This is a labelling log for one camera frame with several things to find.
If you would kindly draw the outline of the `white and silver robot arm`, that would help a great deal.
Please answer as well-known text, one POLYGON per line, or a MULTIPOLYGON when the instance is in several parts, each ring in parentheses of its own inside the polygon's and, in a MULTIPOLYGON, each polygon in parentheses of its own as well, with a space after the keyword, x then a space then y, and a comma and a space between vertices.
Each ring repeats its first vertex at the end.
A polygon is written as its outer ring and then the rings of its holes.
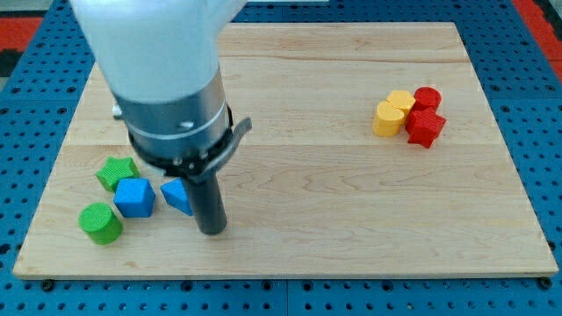
POLYGON ((221 78, 220 32, 245 0, 70 0, 137 155, 184 183, 198 229, 227 216, 216 177, 250 118, 233 121, 221 78))

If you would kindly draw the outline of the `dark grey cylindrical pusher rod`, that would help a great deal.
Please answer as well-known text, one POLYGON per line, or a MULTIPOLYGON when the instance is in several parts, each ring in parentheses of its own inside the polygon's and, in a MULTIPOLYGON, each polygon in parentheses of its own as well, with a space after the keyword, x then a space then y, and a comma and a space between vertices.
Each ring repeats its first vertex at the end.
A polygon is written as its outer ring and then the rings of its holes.
POLYGON ((199 231, 206 235, 221 233, 227 226, 227 216, 217 177, 210 176, 202 183, 184 179, 183 183, 199 231))

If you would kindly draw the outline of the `black clamp ring mount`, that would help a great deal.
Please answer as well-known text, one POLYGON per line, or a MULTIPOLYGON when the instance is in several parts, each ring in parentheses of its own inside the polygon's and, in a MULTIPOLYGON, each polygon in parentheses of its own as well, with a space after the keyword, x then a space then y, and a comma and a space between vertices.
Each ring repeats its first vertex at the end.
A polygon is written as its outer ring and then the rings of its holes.
POLYGON ((250 118, 232 127, 226 104, 131 104, 128 132, 137 155, 165 176, 194 183, 218 172, 252 128, 250 118))

